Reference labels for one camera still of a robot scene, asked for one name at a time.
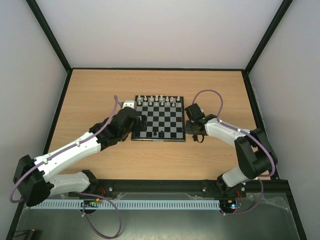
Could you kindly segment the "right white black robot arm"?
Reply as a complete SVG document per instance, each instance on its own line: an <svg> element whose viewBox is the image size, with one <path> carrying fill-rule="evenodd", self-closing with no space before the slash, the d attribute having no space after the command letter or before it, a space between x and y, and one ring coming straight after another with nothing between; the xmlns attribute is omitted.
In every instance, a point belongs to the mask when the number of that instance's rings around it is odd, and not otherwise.
<svg viewBox="0 0 320 240"><path fill-rule="evenodd" d="M229 196L240 184L267 171L275 173L278 159L262 129L248 130L230 125L216 115L205 115L196 103L186 107L185 112L188 116L185 131L195 142L199 142L198 136L208 136L235 148L237 166L217 178L216 189L221 195Z"/></svg>

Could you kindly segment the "black king chess piece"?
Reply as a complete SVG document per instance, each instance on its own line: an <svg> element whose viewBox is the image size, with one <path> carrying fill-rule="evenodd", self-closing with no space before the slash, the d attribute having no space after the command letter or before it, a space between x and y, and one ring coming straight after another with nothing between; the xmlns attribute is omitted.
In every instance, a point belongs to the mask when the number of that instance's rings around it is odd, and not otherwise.
<svg viewBox="0 0 320 240"><path fill-rule="evenodd" d="M160 137L160 138L164 138L164 137L165 137L165 133L164 133L163 131L161 131L161 132L159 133L159 137Z"/></svg>

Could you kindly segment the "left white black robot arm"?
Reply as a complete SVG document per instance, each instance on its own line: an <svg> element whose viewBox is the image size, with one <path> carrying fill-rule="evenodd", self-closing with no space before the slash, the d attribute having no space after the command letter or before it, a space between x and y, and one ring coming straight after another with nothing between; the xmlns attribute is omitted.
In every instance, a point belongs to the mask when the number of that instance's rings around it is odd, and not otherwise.
<svg viewBox="0 0 320 240"><path fill-rule="evenodd" d="M86 171L60 174L61 171L85 157L124 142L130 133L139 133L146 126L146 116L126 106L51 153L35 158L23 156L13 177L14 189L21 195L20 201L33 207L55 194L85 192L93 183Z"/></svg>

